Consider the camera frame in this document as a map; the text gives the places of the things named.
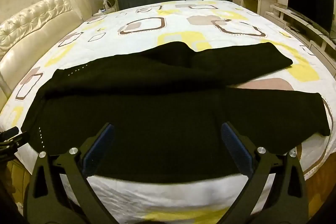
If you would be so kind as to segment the black pants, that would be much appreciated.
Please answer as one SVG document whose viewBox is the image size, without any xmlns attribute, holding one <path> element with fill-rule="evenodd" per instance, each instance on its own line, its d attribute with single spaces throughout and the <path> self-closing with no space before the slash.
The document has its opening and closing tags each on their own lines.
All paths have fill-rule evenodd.
<svg viewBox="0 0 336 224">
<path fill-rule="evenodd" d="M 278 154 L 330 135 L 320 94 L 239 88 L 291 64 L 271 43 L 195 52 L 171 42 L 105 57 L 57 70 L 21 129 L 35 151 L 57 155 L 111 124 L 99 176 L 156 184 L 220 178 L 238 172 L 222 140 L 225 122 Z"/>
</svg>

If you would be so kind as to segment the cream tufted leather headboard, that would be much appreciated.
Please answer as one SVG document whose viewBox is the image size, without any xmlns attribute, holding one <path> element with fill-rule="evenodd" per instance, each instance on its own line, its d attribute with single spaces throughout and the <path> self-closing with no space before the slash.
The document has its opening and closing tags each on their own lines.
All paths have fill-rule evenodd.
<svg viewBox="0 0 336 224">
<path fill-rule="evenodd" d="M 1 24 L 1 107 L 35 63 L 91 16 L 89 0 L 42 0 Z"/>
</svg>

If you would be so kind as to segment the white desk fan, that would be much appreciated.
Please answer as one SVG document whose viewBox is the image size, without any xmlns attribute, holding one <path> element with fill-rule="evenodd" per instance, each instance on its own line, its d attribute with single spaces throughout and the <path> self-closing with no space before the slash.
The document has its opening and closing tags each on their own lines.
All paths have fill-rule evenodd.
<svg viewBox="0 0 336 224">
<path fill-rule="evenodd" d="M 116 11 L 116 0 L 103 0 L 103 7 L 105 11 Z"/>
</svg>

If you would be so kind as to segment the patterned white bed sheet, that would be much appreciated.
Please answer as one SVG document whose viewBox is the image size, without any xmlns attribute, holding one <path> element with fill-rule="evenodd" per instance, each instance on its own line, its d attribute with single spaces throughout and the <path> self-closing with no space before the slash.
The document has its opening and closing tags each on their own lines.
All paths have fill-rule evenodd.
<svg viewBox="0 0 336 224">
<path fill-rule="evenodd" d="M 176 1 L 91 16 L 51 47 L 1 107 L 1 129 L 21 126 L 38 89 L 57 69 L 97 58 L 144 51 L 168 42 L 192 50 L 271 42 L 293 66 L 245 86 L 319 93 L 335 130 L 335 79 L 309 48 L 274 23 L 227 1 Z M 169 223 L 215 223 L 247 178 L 231 176 L 185 185 L 143 185 L 93 176 L 90 184 L 122 223 L 142 218 Z"/>
</svg>

